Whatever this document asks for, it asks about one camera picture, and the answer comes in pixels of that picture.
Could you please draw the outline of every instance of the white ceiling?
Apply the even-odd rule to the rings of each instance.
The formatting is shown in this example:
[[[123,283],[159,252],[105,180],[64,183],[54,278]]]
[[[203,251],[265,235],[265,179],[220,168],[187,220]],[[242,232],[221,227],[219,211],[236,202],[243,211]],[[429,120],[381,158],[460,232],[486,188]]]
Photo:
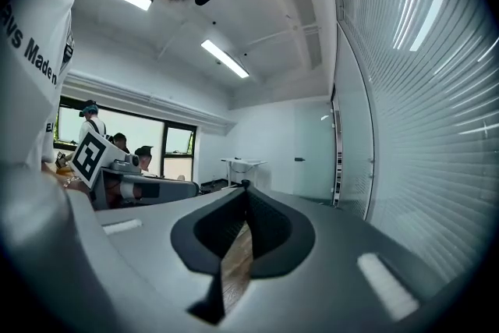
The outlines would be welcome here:
[[[229,93],[321,64],[311,0],[212,0],[203,7],[194,0],[154,0],[147,12],[121,0],[76,0],[73,14],[74,24],[97,24],[115,41],[160,62],[192,67]],[[208,38],[241,62],[250,78],[218,65],[200,46]]]

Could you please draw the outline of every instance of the white desk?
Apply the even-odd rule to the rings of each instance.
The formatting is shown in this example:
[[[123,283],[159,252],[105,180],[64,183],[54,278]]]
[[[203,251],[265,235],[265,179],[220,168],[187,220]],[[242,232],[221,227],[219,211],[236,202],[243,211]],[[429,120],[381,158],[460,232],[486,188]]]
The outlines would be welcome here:
[[[262,164],[267,164],[266,161],[261,161],[261,160],[246,160],[246,159],[237,159],[237,158],[222,158],[221,161],[225,162],[227,164],[227,180],[228,180],[228,185],[229,187],[232,185],[232,180],[231,180],[231,174],[232,174],[232,164],[240,164],[240,165],[245,165],[248,167],[248,172],[250,171],[249,168],[255,170],[255,179],[253,182],[253,185],[257,187],[257,181],[258,181],[258,166]]]

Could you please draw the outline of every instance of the man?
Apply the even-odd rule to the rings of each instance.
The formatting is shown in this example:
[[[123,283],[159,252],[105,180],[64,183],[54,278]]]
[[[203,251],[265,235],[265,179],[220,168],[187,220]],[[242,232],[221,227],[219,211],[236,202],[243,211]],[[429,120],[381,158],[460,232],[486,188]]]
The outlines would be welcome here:
[[[87,100],[83,103],[80,117],[85,117],[85,122],[81,125],[78,143],[83,142],[89,130],[95,131],[98,135],[106,136],[106,125],[99,119],[99,108],[95,101]]]
[[[55,116],[75,48],[73,2],[8,0],[1,4],[0,112],[5,121],[16,123],[0,127],[0,162],[51,173],[45,163],[54,161]],[[75,186],[65,180],[62,183],[69,188],[81,187],[78,182]]]
[[[130,150],[128,150],[128,148],[126,147],[126,136],[125,135],[123,135],[122,133],[116,133],[113,136],[113,140],[115,142],[115,146],[119,150],[123,150],[123,151],[125,151],[125,153],[130,154]]]
[[[149,172],[150,160],[153,158],[150,153],[152,148],[152,146],[142,146],[135,150],[135,155],[139,156],[139,166],[142,171]]]

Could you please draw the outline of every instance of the wooden floor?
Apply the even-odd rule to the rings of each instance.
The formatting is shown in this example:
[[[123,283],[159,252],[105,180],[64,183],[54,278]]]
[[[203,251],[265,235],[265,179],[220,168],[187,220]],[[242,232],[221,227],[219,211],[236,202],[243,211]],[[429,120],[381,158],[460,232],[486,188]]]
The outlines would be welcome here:
[[[251,231],[245,224],[221,262],[221,285],[226,315],[231,312],[250,283],[252,262]]]

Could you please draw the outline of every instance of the white table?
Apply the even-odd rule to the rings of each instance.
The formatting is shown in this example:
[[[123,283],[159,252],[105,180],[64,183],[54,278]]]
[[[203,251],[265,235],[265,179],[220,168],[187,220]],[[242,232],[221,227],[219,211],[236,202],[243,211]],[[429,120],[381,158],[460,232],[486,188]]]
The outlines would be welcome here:
[[[247,159],[238,159],[238,158],[222,158],[221,161],[227,164],[227,180],[229,187],[232,186],[231,174],[232,174],[232,164],[240,164],[245,165],[246,167],[250,167],[255,170],[255,178],[253,185],[257,187],[258,181],[258,166],[262,164],[267,164],[266,161],[261,160],[247,160]]]

